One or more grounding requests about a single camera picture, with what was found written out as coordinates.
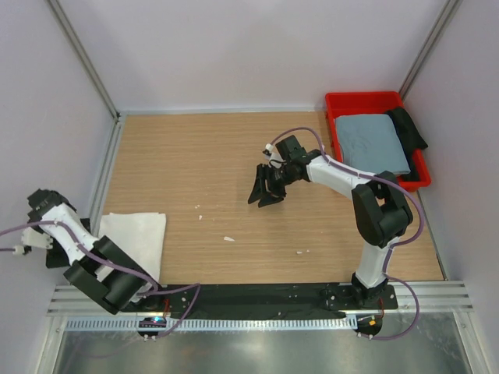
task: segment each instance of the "white paper towel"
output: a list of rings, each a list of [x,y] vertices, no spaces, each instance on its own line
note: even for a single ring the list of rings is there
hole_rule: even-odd
[[[101,218],[99,237],[107,235],[159,281],[165,229],[166,215],[163,213],[110,213]],[[108,271],[99,273],[99,277],[106,277]]]

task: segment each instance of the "metal frame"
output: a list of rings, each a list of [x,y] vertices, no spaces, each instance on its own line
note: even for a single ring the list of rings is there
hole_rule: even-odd
[[[90,227],[92,228],[92,234],[94,235],[99,232],[99,218],[104,209],[105,197],[108,194],[109,182],[111,181],[112,170],[115,166],[125,121],[126,116],[120,115],[118,121],[113,126],[108,148],[102,162],[101,173],[99,174],[97,185],[94,190],[92,205],[90,206]]]
[[[157,111],[122,111],[122,115],[208,115],[213,113],[275,113],[282,111],[326,111],[326,104],[310,107],[198,108]]]
[[[54,372],[55,363],[59,353],[59,348],[62,343],[62,336],[64,335],[67,318],[48,317],[45,321],[47,326],[47,335],[45,338],[44,346],[40,351],[40,358],[37,365],[37,374],[52,374]]]
[[[81,44],[81,41],[78,38],[76,31],[73,29],[73,26],[71,25],[68,16],[65,14],[64,9],[61,7],[61,4],[59,3],[58,0],[46,0],[46,2],[50,10],[52,11],[52,14],[54,15],[55,19],[57,20],[57,23],[61,27],[62,32],[68,38],[69,44],[71,44],[71,47],[73,47],[73,50],[75,51],[76,56],[80,60],[83,69],[85,70],[85,72],[87,72],[90,81],[94,85],[99,95],[101,95],[101,99],[103,100],[106,107],[108,107],[108,110],[111,113],[113,119],[115,121],[118,121],[119,113],[116,110],[116,106],[112,102],[112,99],[109,96],[106,87],[104,86],[104,84],[101,81],[101,78],[97,74],[97,71],[94,68],[94,64],[92,64],[92,61],[88,57],[85,48]]]
[[[421,69],[424,67],[426,61],[428,61],[428,58],[434,51],[437,42],[440,40],[445,29],[447,29],[461,3],[462,0],[447,0],[447,2],[445,3],[444,8],[442,8],[441,13],[438,15],[437,20],[435,21],[435,24],[430,31],[430,34],[421,47],[416,60],[412,64],[412,67],[405,77],[404,83],[399,90],[402,100],[405,100],[405,98],[407,97],[407,94],[411,90],[416,77],[421,72]]]
[[[69,317],[68,332],[117,332],[117,331],[165,331],[174,326],[177,319],[167,319],[165,326],[142,326],[140,316]],[[218,319],[186,319],[176,327],[176,332],[234,332],[234,331],[297,331],[297,330],[355,330],[355,315],[344,319],[237,321]]]
[[[459,280],[409,282],[419,299],[421,312],[471,312],[472,303],[464,283]],[[392,283],[398,300],[398,309],[386,313],[415,311],[409,290],[402,284]],[[368,313],[368,310],[349,310],[347,314]],[[123,313],[117,316],[157,316],[155,312]],[[109,316],[99,305],[73,286],[58,286],[48,306],[47,316]]]
[[[480,324],[476,314],[455,312],[454,318],[472,371],[477,374],[499,372],[490,360],[490,352],[487,352],[480,340],[482,334],[477,331]]]

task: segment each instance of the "gray towel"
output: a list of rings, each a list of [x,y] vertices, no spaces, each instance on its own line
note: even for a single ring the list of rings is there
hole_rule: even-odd
[[[387,115],[343,115],[336,118],[343,162],[362,171],[408,174],[404,150]]]

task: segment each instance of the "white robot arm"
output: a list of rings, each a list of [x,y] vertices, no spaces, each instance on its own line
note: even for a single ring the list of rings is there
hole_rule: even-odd
[[[307,153],[294,136],[283,139],[275,147],[278,153],[272,152],[271,145],[264,151],[269,164],[258,165],[248,203],[259,200],[259,207],[279,203],[286,196],[285,186],[300,179],[326,185],[351,199],[357,228],[364,239],[362,258],[352,275],[352,285],[360,302],[377,297],[388,281],[383,271],[388,250],[412,223],[405,197],[385,184],[357,176],[374,174],[339,164],[330,157],[326,160],[319,150]],[[378,176],[397,183],[396,177],[387,171]]]
[[[58,192],[39,189],[28,197],[28,203],[30,222],[54,224],[27,228],[23,245],[47,248],[47,267],[69,266],[64,273],[69,283],[108,312],[116,314],[130,301],[140,300],[137,292],[146,291],[153,282],[157,285],[157,280],[111,239],[94,237],[86,220],[80,220],[76,209]]]

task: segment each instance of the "wooden table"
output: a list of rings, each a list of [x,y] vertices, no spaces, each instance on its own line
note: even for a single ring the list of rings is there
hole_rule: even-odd
[[[300,125],[329,144],[323,112],[129,116],[104,213],[166,213],[164,284],[349,281],[363,247],[351,201],[300,181],[282,203],[247,203],[265,144]],[[308,132],[295,135],[317,148]],[[427,229],[395,251],[390,273],[442,279]]]

